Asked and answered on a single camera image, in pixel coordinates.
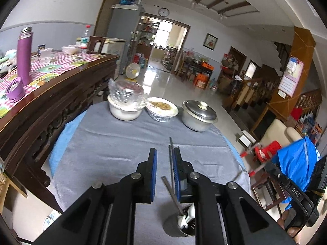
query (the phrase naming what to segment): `wooden pillar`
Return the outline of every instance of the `wooden pillar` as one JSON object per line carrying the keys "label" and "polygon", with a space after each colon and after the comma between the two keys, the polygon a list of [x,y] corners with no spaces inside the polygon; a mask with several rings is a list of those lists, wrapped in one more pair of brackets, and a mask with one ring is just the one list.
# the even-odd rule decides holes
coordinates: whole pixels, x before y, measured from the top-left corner
{"label": "wooden pillar", "polygon": [[[278,87],[276,87],[276,89],[274,90],[272,98],[268,103],[268,109],[271,110],[278,118],[283,118],[284,120],[286,120],[290,115],[292,109],[296,105],[296,102],[298,101],[299,96],[301,95],[301,90],[304,87],[305,81],[309,74],[315,45],[316,42],[313,39],[310,30],[294,27],[294,39],[290,56],[296,57],[300,61],[302,61],[304,63],[304,67],[293,97],[289,97],[288,95],[286,95],[286,97],[283,98],[278,95]],[[258,118],[257,122],[251,129],[252,132],[259,125],[266,112],[267,110],[265,110],[262,113],[263,115]]]}

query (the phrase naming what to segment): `water bottle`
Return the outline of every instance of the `water bottle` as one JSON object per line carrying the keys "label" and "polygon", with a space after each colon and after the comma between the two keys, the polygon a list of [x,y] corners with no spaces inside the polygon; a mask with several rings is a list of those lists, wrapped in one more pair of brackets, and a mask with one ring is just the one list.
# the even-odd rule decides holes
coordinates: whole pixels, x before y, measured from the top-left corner
{"label": "water bottle", "polygon": [[32,82],[30,75],[32,38],[32,27],[24,28],[20,32],[17,42],[17,74],[22,79],[24,86]]}
{"label": "water bottle", "polygon": [[145,60],[144,54],[142,54],[142,57],[139,60],[140,68],[144,68],[145,67],[145,61],[146,60]]}
{"label": "water bottle", "polygon": [[89,43],[90,40],[90,25],[86,25],[86,30],[84,32],[83,37],[81,38],[81,47],[82,47],[82,52],[86,53],[87,52],[87,44]]}

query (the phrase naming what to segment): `metal screw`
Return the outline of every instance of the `metal screw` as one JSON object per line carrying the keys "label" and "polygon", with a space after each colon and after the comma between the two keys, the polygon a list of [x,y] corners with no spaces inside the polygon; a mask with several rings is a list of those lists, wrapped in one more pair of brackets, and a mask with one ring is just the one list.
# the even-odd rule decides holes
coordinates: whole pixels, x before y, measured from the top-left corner
{"label": "metal screw", "polygon": [[191,179],[198,179],[200,177],[200,174],[197,172],[191,172],[190,173],[190,178]]}
{"label": "metal screw", "polygon": [[141,178],[141,173],[134,172],[130,176],[132,177],[132,179],[137,180],[137,179]]}
{"label": "metal screw", "polygon": [[228,188],[230,188],[232,190],[235,190],[237,187],[238,187],[238,185],[236,182],[231,181],[228,183]]}
{"label": "metal screw", "polygon": [[92,188],[94,188],[94,189],[99,189],[99,188],[101,188],[101,186],[102,186],[102,182],[100,182],[100,181],[96,181],[92,184]]}

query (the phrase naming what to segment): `plate of food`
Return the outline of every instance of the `plate of food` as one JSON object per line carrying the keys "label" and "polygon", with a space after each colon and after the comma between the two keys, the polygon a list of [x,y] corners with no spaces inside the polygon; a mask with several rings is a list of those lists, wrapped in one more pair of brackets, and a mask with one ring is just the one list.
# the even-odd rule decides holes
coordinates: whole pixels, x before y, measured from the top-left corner
{"label": "plate of food", "polygon": [[146,108],[150,116],[157,121],[169,121],[178,114],[178,108],[168,100],[162,98],[148,98]]}

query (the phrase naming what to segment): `checkered tablecloth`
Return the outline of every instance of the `checkered tablecloth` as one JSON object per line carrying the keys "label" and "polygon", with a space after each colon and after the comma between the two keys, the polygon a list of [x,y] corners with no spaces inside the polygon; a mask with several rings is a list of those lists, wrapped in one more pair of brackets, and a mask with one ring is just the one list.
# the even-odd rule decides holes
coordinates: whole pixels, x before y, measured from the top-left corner
{"label": "checkered tablecloth", "polygon": [[[51,63],[49,65],[45,65],[44,63],[41,63],[38,56],[34,56],[31,59],[32,83],[24,87],[25,95],[28,95],[35,89],[42,86],[44,83],[66,71],[103,57],[105,57],[105,55],[94,55],[89,53],[64,55],[61,52],[53,52],[51,55]],[[5,94],[8,84],[16,77],[17,69],[11,71],[4,78],[0,79],[0,118],[6,115],[6,113],[19,102],[10,102]]]}

